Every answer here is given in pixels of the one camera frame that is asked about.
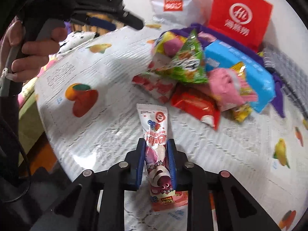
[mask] round table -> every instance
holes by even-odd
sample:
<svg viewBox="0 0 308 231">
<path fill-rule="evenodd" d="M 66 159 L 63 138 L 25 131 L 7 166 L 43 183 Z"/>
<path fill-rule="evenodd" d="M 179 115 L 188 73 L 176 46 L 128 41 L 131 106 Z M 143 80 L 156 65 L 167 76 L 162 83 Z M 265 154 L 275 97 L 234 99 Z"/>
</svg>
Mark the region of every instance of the round table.
<svg viewBox="0 0 308 231">
<path fill-rule="evenodd" d="M 151 44 L 162 32 L 179 28 L 162 25 L 135 31 L 124 27 L 87 42 L 62 58 L 36 82 L 38 110 L 49 142 L 64 171 L 74 180 L 83 170 L 99 172 L 123 160 L 143 137 L 137 103 L 158 104 L 147 92 L 131 84 L 132 77 L 146 70 Z M 90 46 L 111 44 L 104 53 Z M 73 83 L 98 91 L 95 105 L 82 117 L 72 113 L 74 102 L 65 97 Z M 293 228 L 308 204 L 308 156 L 295 136 L 298 126 L 308 143 L 301 114 L 285 96 L 286 118 L 269 105 L 253 112 L 242 124 L 223 113 L 218 131 L 185 112 L 168 108 L 168 138 L 179 151 L 204 170 L 228 170 L 261 204 L 276 223 L 296 210 Z M 275 144 L 285 140 L 290 168 L 273 159 Z M 125 193 L 125 230 L 186 230 L 187 207 L 154 214 L 151 211 L 146 173 L 138 192 Z"/>
</svg>

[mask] white logo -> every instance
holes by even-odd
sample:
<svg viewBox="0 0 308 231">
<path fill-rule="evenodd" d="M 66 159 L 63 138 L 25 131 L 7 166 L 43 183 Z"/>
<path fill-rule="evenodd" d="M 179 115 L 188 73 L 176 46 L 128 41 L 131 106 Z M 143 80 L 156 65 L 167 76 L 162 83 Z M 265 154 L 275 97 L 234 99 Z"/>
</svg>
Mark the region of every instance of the white logo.
<svg viewBox="0 0 308 231">
<path fill-rule="evenodd" d="M 252 20 L 252 11 L 242 3 L 235 3 L 229 9 L 229 14 L 233 21 L 239 24 L 247 24 Z"/>
</svg>

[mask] metal rivet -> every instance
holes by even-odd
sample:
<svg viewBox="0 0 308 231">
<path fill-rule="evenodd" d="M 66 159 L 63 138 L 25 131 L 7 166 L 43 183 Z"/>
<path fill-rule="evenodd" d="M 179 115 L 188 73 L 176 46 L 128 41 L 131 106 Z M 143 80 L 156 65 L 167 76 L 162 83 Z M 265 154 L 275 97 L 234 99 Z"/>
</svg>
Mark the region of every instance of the metal rivet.
<svg viewBox="0 0 308 231">
<path fill-rule="evenodd" d="M 185 167 L 191 168 L 191 167 L 194 167 L 194 164 L 193 164 L 193 162 L 187 161 L 187 162 L 185 162 Z"/>
<path fill-rule="evenodd" d="M 85 176 L 85 177 L 88 177 L 92 174 L 92 171 L 90 169 L 87 169 L 85 171 L 82 172 L 82 174 Z"/>
<path fill-rule="evenodd" d="M 127 167 L 128 166 L 128 163 L 126 161 L 121 161 L 119 163 L 119 167 Z"/>
<path fill-rule="evenodd" d="M 222 177 L 224 177 L 224 178 L 228 178 L 228 177 L 230 177 L 230 173 L 228 172 L 228 171 L 221 171 L 220 172 L 220 175 L 222 176 Z"/>
</svg>

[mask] white plastic bag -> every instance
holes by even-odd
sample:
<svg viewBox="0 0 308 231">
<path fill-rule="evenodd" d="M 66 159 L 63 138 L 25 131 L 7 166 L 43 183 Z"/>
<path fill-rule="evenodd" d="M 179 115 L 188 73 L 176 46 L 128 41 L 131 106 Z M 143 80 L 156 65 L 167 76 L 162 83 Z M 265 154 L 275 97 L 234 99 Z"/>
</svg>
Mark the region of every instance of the white plastic bag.
<svg viewBox="0 0 308 231">
<path fill-rule="evenodd" d="M 154 20 L 170 21 L 189 26 L 193 22 L 205 22 L 202 0 L 150 0 L 154 12 Z"/>
</svg>

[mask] green snack package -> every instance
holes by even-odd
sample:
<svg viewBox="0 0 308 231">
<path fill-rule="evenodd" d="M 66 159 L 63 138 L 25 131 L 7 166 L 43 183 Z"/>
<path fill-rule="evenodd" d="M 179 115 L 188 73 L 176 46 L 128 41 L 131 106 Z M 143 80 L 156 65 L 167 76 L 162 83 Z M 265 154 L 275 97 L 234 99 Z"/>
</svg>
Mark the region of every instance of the green snack package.
<svg viewBox="0 0 308 231">
<path fill-rule="evenodd" d="M 208 81 L 204 59 L 201 43 L 197 39 L 196 31 L 193 30 L 171 62 L 154 72 L 181 82 L 204 83 Z"/>
</svg>

